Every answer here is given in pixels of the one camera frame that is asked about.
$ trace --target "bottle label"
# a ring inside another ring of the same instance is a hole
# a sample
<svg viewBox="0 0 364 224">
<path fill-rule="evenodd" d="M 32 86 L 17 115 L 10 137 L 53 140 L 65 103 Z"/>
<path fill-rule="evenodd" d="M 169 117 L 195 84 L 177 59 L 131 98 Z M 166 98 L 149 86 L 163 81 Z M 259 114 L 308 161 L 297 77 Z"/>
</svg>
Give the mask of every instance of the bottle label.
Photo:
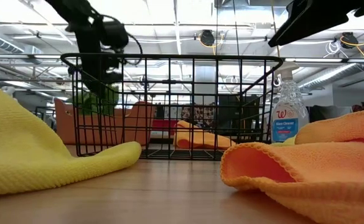
<svg viewBox="0 0 364 224">
<path fill-rule="evenodd" d="M 297 113 L 291 107 L 286 105 L 278 106 L 273 116 L 275 116 L 272 125 L 273 142 L 284 142 L 298 133 Z"/>
</svg>

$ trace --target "bottle cap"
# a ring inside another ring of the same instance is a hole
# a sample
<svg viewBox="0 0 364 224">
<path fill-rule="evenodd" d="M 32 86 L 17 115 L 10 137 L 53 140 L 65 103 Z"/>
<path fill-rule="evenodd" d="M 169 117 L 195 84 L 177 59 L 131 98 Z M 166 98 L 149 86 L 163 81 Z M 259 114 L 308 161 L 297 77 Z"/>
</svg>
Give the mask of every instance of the bottle cap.
<svg viewBox="0 0 364 224">
<path fill-rule="evenodd" d="M 281 80 L 292 80 L 292 71 L 297 70 L 299 65 L 295 62 L 284 62 L 281 67 L 279 67 L 275 74 L 281 74 Z"/>
</svg>

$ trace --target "orange chair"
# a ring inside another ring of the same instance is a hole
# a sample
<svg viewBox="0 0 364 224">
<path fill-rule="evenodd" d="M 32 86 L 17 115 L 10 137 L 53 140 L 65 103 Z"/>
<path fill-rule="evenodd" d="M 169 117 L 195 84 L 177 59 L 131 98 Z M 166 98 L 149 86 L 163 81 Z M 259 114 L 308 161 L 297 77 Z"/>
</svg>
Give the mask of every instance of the orange chair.
<svg viewBox="0 0 364 224">
<path fill-rule="evenodd" d="M 64 144 L 76 144 L 72 109 L 72 105 L 66 105 L 61 100 L 55 99 L 57 134 Z M 154 111 L 155 109 L 150 103 L 140 101 L 135 103 L 132 109 L 124 111 L 125 117 L 123 119 L 123 110 L 115 109 L 114 117 L 101 117 L 101 139 L 98 127 L 99 116 L 97 114 L 93 116 L 79 115 L 80 134 L 78 143 L 89 145 L 117 145 L 124 142 L 136 141 L 142 146 L 146 145 L 146 142 L 150 141 Z"/>
</svg>

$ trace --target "orange microfiber cloth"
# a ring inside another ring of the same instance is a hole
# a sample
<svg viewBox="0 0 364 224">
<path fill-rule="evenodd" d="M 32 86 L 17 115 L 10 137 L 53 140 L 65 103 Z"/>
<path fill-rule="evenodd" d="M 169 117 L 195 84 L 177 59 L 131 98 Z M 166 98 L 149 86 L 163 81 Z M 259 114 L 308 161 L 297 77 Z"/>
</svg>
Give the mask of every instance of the orange microfiber cloth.
<svg viewBox="0 0 364 224">
<path fill-rule="evenodd" d="M 222 157 L 221 178 L 318 223 L 364 224 L 364 111 L 308 124 L 295 145 L 233 146 Z"/>
<path fill-rule="evenodd" d="M 186 121 L 179 121 L 176 126 L 178 128 L 176 129 L 174 137 L 175 146 L 178 146 L 182 149 L 190 149 L 192 145 L 193 148 L 215 148 L 214 134 L 205 132 L 199 127 L 192 125 Z M 216 144 L 217 149 L 228 149 L 230 146 L 234 146 L 236 143 L 227 137 L 217 135 Z"/>
</svg>

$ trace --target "ceiling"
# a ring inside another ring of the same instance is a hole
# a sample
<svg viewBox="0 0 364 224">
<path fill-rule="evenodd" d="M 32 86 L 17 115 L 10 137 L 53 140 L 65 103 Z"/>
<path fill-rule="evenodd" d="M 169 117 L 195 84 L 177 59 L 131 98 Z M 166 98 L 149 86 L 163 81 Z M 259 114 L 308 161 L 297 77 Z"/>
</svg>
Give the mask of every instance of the ceiling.
<svg viewBox="0 0 364 224">
<path fill-rule="evenodd" d="M 277 56 L 276 48 L 268 46 L 266 39 L 274 34 L 272 1 L 235 0 L 234 12 L 230 1 L 222 7 L 215 7 L 214 0 L 89 0 L 100 13 L 113 16 L 125 23 L 126 30 L 141 43 L 145 54 L 217 54 L 217 55 L 271 55 Z M 34 9 L 27 7 L 20 0 L 0 0 L 0 35 L 12 41 L 15 45 L 33 45 L 43 54 L 63 54 L 78 52 L 73 33 L 65 31 L 67 23 L 43 0 L 30 1 Z M 287 19 L 285 6 L 289 1 L 274 1 L 274 22 L 280 27 Z M 202 30 L 210 29 L 218 39 L 216 48 L 204 47 L 199 41 Z M 330 30 L 314 34 L 300 41 L 282 46 L 281 57 L 310 58 L 363 58 L 358 49 L 341 49 L 335 54 L 327 53 L 327 47 L 334 37 L 340 37 L 342 32 L 353 32 L 359 43 L 364 43 L 364 16 Z M 139 52 L 136 43 L 130 42 L 125 48 L 126 53 Z M 8 54 L 0 49 L 0 54 Z M 58 60 L 46 60 L 50 66 L 15 66 L 22 65 L 22 60 L 0 59 L 0 63 L 19 70 L 23 74 L 40 74 L 40 78 L 69 79 L 66 66 Z M 328 68 L 329 65 L 319 63 L 316 66 L 301 65 L 294 74 L 297 82 Z M 139 80 L 145 73 L 144 67 L 126 67 L 128 79 Z M 191 65 L 173 65 L 172 79 L 191 79 Z M 263 67 L 246 65 L 244 67 L 245 81 L 253 82 L 260 77 Z M 231 81 L 238 77 L 237 65 L 222 65 L 219 68 L 219 78 Z M 150 68 L 147 71 L 150 79 L 166 79 L 168 68 Z M 355 75 L 349 78 L 360 78 Z M 55 83 L 47 87 L 69 88 L 68 85 L 58 86 Z M 129 89 L 137 88 L 132 83 Z M 176 85 L 176 89 L 185 90 L 189 86 Z"/>
</svg>

